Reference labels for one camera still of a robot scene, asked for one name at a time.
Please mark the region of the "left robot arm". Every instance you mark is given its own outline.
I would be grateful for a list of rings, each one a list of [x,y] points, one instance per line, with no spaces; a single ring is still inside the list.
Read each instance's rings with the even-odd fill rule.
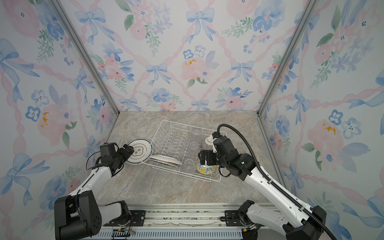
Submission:
[[[105,143],[100,146],[100,156],[85,181],[54,203],[57,240],[80,240],[95,236],[110,222],[122,227],[131,223],[132,214],[125,201],[99,206],[96,197],[103,185],[123,169],[134,152],[129,145],[120,148],[116,143]]]

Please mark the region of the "white plate dark rim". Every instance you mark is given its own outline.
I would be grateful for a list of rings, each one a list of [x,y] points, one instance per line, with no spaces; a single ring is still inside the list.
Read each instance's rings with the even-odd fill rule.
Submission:
[[[134,148],[134,153],[126,161],[126,163],[131,166],[138,166],[146,162],[153,151],[151,142],[147,139],[133,140],[128,146]]]

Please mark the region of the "white wire dish rack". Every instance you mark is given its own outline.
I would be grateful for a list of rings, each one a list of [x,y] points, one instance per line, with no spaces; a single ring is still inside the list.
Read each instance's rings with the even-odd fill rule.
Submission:
[[[205,150],[208,148],[206,144],[204,144],[204,140],[206,137],[210,136],[215,132],[213,129],[203,129],[203,134],[200,138],[194,138],[191,134],[191,129],[202,128],[196,127],[176,122],[171,122],[167,120],[161,121],[155,136],[151,140],[151,145],[153,147],[153,151],[151,155],[163,155],[171,158],[175,158],[183,163],[183,161],[187,158],[195,159],[196,162],[199,161],[198,153],[201,150]],[[189,143],[192,141],[197,141],[201,143],[201,149],[199,151],[189,151]],[[197,168],[194,169],[186,169],[183,164],[178,167],[172,167],[168,165],[164,165],[161,163],[154,162],[149,159],[144,162],[145,165],[152,166],[152,168],[165,171],[168,173],[177,174],[184,177],[189,177],[197,180],[202,180],[205,182],[220,182],[222,176],[219,174],[219,168],[216,167],[216,170],[211,175],[203,175],[197,171]]]

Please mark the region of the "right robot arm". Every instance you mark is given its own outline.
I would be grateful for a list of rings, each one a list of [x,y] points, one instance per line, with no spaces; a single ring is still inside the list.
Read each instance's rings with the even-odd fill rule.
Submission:
[[[229,138],[214,133],[205,139],[208,149],[198,154],[201,165],[225,168],[230,175],[262,193],[279,210],[270,211],[247,200],[238,209],[241,221],[246,226],[265,226],[288,240],[318,240],[322,234],[332,235],[326,227],[326,211],[319,206],[311,207],[276,182],[256,160],[248,141],[244,142],[248,154],[240,154]]]

